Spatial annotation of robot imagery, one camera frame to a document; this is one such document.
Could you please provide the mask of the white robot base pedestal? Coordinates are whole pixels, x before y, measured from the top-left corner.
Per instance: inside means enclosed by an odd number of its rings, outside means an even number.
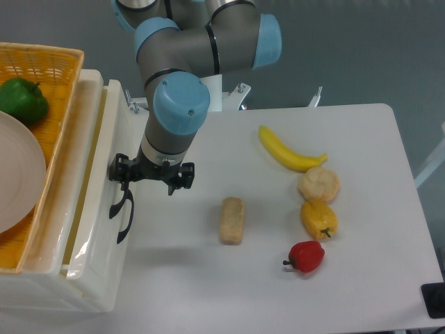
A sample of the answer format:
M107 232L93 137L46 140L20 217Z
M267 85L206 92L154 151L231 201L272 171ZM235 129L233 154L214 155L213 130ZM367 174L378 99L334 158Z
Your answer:
M233 91L223 92L222 75L214 75L202 78L210 92L209 110L214 112L247 110L244 100L250 94L251 86L246 83L238 83ZM148 112L147 99L145 97L132 97L128 89L124 90L124 96L130 111L138 114L141 111Z

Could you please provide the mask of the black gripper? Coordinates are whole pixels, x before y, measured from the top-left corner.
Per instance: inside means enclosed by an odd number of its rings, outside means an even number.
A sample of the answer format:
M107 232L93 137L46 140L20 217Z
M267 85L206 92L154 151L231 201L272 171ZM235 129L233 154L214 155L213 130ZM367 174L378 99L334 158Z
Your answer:
M125 154L117 153L108 167L108 179L120 183L125 193L131 193L131 182L156 180L167 183L168 195L171 196L176 190L190 189L194 178L193 162L171 165L169 161L164 161L157 165L145 155L130 159Z

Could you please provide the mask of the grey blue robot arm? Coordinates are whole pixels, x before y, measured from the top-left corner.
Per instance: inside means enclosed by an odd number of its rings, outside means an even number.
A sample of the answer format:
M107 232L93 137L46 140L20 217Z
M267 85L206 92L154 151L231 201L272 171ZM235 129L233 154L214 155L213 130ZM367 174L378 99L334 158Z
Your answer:
M149 118L134 159L117 154L109 178L123 191L160 180L188 189L194 165L184 157L203 125L211 95L203 78L275 63L282 52L277 19L253 1L113 1L133 33Z

